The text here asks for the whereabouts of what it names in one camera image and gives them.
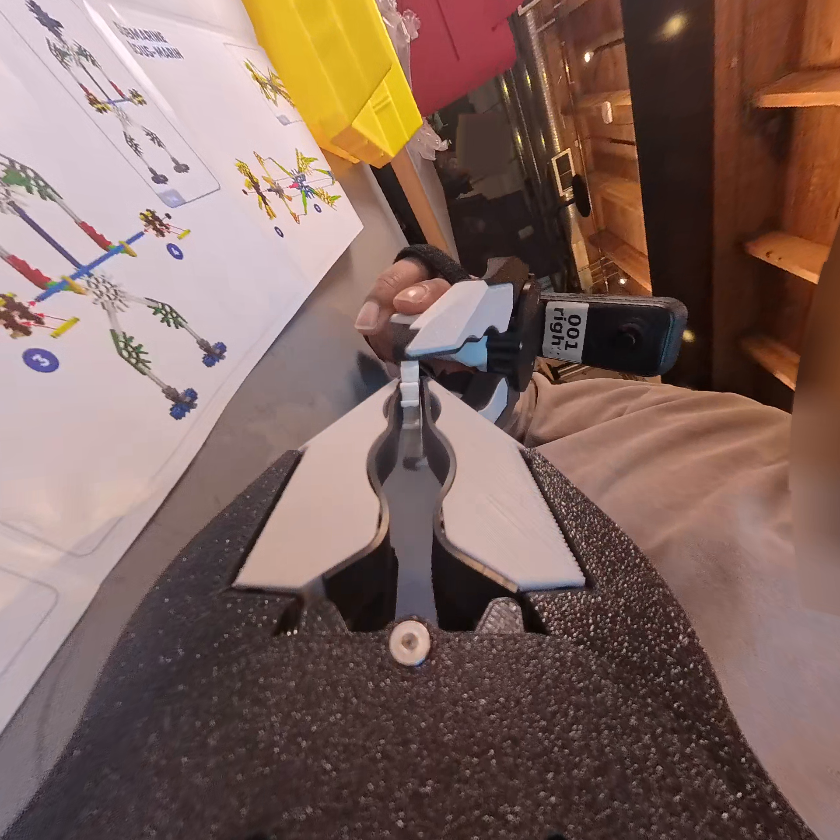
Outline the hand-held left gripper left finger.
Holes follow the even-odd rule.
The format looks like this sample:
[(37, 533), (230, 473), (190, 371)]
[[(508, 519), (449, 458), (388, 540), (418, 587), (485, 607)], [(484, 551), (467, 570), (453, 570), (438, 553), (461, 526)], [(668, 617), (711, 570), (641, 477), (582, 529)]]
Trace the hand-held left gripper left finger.
[(398, 559), (384, 483), (396, 466), (402, 418), (391, 382), (292, 453), (234, 589), (289, 595), (301, 613), (330, 601), (352, 632), (394, 621)]

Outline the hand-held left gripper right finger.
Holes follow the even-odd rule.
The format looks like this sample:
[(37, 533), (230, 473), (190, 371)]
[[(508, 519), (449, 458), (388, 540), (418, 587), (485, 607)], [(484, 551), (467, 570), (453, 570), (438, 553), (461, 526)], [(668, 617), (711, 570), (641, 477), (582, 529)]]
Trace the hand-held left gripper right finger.
[(431, 555), (438, 626), (546, 634), (531, 597), (578, 592), (586, 578), (524, 448), (426, 380), (423, 450), (440, 485)]

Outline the white snowflake connector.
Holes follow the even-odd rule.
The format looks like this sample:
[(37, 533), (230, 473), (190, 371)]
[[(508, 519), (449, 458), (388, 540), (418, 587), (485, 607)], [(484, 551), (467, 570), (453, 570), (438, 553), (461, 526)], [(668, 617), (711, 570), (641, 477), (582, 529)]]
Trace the white snowflake connector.
[(423, 437), (424, 404), (418, 361), (408, 360), (400, 365), (400, 405), (403, 466), (405, 469), (418, 471), (426, 464)]

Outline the white instruction sheet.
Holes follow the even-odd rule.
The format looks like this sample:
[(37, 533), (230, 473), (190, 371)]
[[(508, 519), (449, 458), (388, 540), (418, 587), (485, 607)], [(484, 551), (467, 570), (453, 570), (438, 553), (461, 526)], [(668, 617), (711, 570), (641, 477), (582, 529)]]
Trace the white instruction sheet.
[(241, 2), (2, 2), (2, 728), (362, 230)]

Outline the person's right hand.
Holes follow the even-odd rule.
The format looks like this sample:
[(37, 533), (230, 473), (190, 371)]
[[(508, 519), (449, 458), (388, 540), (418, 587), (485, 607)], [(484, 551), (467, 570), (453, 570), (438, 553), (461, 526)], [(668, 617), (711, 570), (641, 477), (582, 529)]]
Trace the person's right hand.
[(391, 317), (416, 316), (429, 309), (448, 290), (442, 277), (432, 276), (415, 259), (400, 259), (375, 280), (356, 317), (354, 327), (384, 363), (394, 365)]

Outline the wooden shelf unit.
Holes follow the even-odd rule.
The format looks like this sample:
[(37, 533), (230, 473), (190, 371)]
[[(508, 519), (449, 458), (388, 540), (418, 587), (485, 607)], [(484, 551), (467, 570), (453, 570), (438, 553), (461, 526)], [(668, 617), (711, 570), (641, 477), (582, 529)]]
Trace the wooden shelf unit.
[(838, 228), (839, 2), (715, 2), (712, 384), (790, 412)]

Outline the colourful toy box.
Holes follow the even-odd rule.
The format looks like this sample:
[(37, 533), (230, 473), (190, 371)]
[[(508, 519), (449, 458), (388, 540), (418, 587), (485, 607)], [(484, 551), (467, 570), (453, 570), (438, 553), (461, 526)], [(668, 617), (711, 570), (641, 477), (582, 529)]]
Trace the colourful toy box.
[(509, 17), (518, 1), (398, 1), (413, 12), (413, 95), (425, 118), (509, 70), (517, 60)]

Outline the yellow plastic bin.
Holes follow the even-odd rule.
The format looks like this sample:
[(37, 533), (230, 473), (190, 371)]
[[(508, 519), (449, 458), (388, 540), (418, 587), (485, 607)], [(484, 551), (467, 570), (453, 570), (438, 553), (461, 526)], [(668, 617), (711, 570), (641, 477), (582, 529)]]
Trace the yellow plastic bin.
[(318, 145), (375, 168), (422, 117), (374, 1), (244, 1), (259, 45)]

